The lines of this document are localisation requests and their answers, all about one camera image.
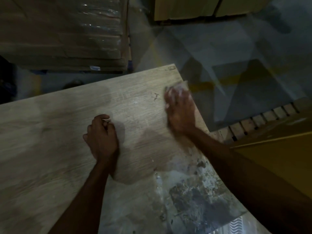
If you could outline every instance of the sticker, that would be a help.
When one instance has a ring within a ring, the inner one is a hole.
[[[101,68],[99,66],[93,66],[93,65],[90,66],[90,69],[91,70],[101,70]]]

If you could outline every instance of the light wooden tabletop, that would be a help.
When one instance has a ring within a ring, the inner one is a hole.
[[[115,123],[121,154],[100,233],[211,230],[243,213],[207,159],[166,126],[164,88],[179,81],[168,65],[0,105],[0,233],[48,232],[95,164],[82,135],[103,113]],[[196,120],[208,132],[198,110]],[[223,220],[207,223],[220,205]]]

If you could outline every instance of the slatted wooden edge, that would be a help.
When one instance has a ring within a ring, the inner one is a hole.
[[[244,119],[220,130],[210,132],[209,135],[221,143],[229,144],[257,130],[269,121],[283,119],[293,114],[300,113],[310,106],[312,106],[312,100],[309,98],[300,98],[284,106]]]

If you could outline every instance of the black object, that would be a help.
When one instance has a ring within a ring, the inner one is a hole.
[[[11,102],[16,94],[14,65],[0,56],[0,104]]]

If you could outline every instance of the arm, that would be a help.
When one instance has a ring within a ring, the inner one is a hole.
[[[266,168],[196,128],[195,106],[188,95],[187,91],[180,97],[174,90],[166,92],[170,128],[188,137],[202,151],[228,189],[270,232],[312,232],[312,200]]]
[[[83,135],[97,163],[49,234],[98,233],[107,177],[113,172],[119,152],[114,125],[102,121],[108,118],[108,115],[95,117],[88,133]]]

